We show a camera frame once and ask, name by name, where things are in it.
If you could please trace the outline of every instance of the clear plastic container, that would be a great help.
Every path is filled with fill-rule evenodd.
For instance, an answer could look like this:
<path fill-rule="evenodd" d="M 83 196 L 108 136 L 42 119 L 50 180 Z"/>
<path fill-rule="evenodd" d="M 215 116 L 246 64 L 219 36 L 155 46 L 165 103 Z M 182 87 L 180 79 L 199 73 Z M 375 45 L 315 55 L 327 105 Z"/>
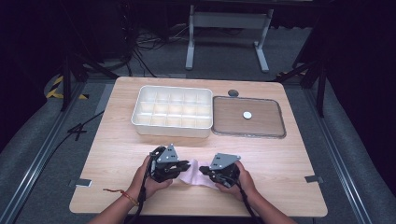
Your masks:
<path fill-rule="evenodd" d="M 209 89 L 144 86 L 131 121 L 140 134 L 208 137 L 213 125 L 212 98 Z"/>

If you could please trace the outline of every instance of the dark background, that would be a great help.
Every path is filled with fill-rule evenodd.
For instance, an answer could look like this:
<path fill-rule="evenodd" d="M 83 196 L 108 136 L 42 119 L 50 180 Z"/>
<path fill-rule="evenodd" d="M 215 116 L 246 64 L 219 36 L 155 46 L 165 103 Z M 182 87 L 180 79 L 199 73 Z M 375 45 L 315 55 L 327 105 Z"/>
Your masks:
<path fill-rule="evenodd" d="M 376 169 L 395 194 L 394 7 L 388 1 L 335 3 L 336 10 L 325 13 L 319 21 L 315 13 L 280 9 L 272 26 L 315 27 L 301 53 L 300 63 L 315 60 L 330 44 L 326 68 L 334 92 Z M 77 52 L 98 63 L 127 57 L 131 39 L 125 42 L 124 38 L 129 36 L 133 40 L 137 24 L 166 38 L 168 28 L 185 22 L 189 10 L 188 6 L 131 4 L 126 7 L 123 4 L 93 0 L 0 3 L 1 150 L 46 103 L 44 87 L 58 74 L 65 55 Z M 125 11 L 120 14 L 125 8 L 130 13 L 126 14 L 130 24 L 120 17 L 125 15 Z M 125 27 L 129 34 L 122 30 Z M 75 70 L 75 76 L 84 73 L 77 62 Z"/>

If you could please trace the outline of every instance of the gray carpet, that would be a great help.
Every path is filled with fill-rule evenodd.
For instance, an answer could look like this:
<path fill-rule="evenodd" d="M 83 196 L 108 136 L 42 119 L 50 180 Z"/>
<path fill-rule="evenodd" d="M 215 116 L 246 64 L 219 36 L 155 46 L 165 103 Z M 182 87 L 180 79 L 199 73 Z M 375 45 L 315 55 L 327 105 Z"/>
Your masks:
<path fill-rule="evenodd" d="M 186 71 L 185 57 L 187 41 L 164 45 L 160 49 L 142 51 L 142 59 L 155 75 L 172 78 L 202 78 L 264 81 L 273 79 L 277 73 L 289 71 L 296 55 L 308 36 L 309 29 L 270 30 L 264 44 L 270 72 L 264 74 L 258 64 L 252 41 L 260 33 L 244 31 L 239 35 L 226 35 L 222 32 L 203 30 L 196 37 L 194 67 Z M 147 76 L 149 71 L 136 59 L 130 62 L 133 76 Z M 115 73 L 128 76 L 128 69 L 122 67 Z M 318 123 L 313 119 L 305 92 L 294 77 L 285 83 L 291 108 L 316 175 L 324 182 L 320 184 L 323 197 L 329 209 L 326 217 L 294 217 L 299 223 L 359 223 L 340 177 L 334 168 L 325 136 Z M 92 118 L 106 106 L 113 80 L 100 74 L 92 74 L 85 85 L 84 94 L 88 100 L 77 100 L 71 113 L 56 138 L 56 143 L 67 136 L 67 130 Z M 0 154 L 0 211 L 4 211 L 16 191 L 24 173 L 47 137 L 53 121 L 59 115 L 61 99 L 48 99 L 48 102 L 14 136 Z M 340 154 L 351 177 L 356 183 L 361 200 L 364 202 L 373 223 L 396 223 L 396 202 L 394 196 L 376 172 L 365 151 L 359 136 L 334 96 L 328 83 L 325 95 L 325 122 L 329 127 Z M 77 215 L 68 206 L 74 188 L 70 180 L 79 178 L 88 156 L 93 138 L 101 117 L 84 126 L 78 141 L 76 136 L 69 137 L 56 151 L 46 169 L 38 178 L 25 206 L 18 216 L 17 223 L 85 223 L 94 215 Z M 247 223 L 242 219 L 186 219 L 181 217 L 142 217 L 141 223 Z"/>

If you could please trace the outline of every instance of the hand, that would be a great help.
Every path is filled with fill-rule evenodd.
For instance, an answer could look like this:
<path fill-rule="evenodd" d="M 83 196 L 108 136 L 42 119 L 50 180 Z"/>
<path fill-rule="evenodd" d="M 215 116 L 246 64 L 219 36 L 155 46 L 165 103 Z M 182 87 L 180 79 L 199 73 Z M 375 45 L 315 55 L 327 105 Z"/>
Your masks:
<path fill-rule="evenodd" d="M 134 175 L 134 179 L 132 180 L 131 186 L 126 190 L 126 192 L 132 197 L 136 198 L 139 195 L 140 187 L 142 186 L 143 177 L 145 176 L 146 168 L 149 163 L 149 156 L 145 158 L 143 164 L 137 169 L 136 174 Z M 173 180 L 168 179 L 163 181 L 162 183 L 158 183 L 155 180 L 148 177 L 146 179 L 145 187 L 146 187 L 146 199 L 151 197 L 157 190 L 166 189 L 172 184 Z"/>
<path fill-rule="evenodd" d="M 241 184 L 242 189 L 245 191 L 246 195 L 253 197 L 252 195 L 260 194 L 254 185 L 254 181 L 250 175 L 250 172 L 245 170 L 245 167 L 244 167 L 244 165 L 242 165 L 242 162 L 236 161 L 235 164 L 239 168 L 239 171 L 240 171 L 239 182 Z M 232 194 L 239 201 L 243 201 L 242 194 L 241 194 L 240 188 L 238 188 L 238 186 L 233 185 L 230 189 L 227 189 L 223 185 L 216 183 L 216 187 L 221 192 Z"/>

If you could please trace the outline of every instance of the wrist strap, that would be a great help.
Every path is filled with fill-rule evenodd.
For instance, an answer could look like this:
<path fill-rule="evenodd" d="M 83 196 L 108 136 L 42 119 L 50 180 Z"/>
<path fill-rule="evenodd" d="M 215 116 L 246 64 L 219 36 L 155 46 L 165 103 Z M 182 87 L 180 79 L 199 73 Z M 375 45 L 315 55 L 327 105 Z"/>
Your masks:
<path fill-rule="evenodd" d="M 110 191 L 110 192 L 120 192 L 122 194 L 122 196 L 124 196 L 127 199 L 129 199 L 129 201 L 131 201 L 131 203 L 134 206 L 139 206 L 139 202 L 136 199 L 134 199 L 133 197 L 131 197 L 129 194 L 127 194 L 125 192 L 125 190 L 123 190 L 123 189 L 103 189 L 103 190 Z"/>

